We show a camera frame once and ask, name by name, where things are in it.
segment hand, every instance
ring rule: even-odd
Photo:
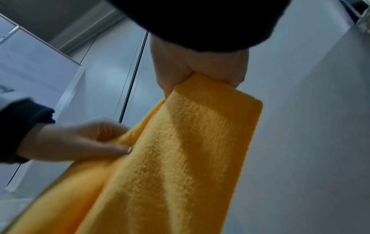
[[[50,162],[117,158],[128,154],[130,147],[107,142],[127,131],[127,127],[108,121],[74,126],[37,124],[19,144],[17,155]]]
[[[247,73],[249,50],[230,53],[197,52],[151,35],[151,54],[157,83],[168,97],[176,84],[201,73],[237,87]]]

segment towel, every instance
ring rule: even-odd
[[[6,233],[220,233],[261,111],[193,74],[116,140],[129,156],[75,162]]]

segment gray ceiling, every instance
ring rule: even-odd
[[[0,13],[46,42],[101,0],[0,0]]]

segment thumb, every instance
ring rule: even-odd
[[[130,146],[110,145],[91,139],[80,139],[81,157],[83,158],[118,158],[131,152]]]

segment black sleeve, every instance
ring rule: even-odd
[[[13,102],[0,111],[2,150],[0,163],[25,163],[28,160],[15,154],[24,136],[37,123],[55,123],[54,110],[30,99]]]
[[[265,41],[290,1],[249,0],[218,4],[110,0],[137,24],[163,40],[210,52],[238,51]]]

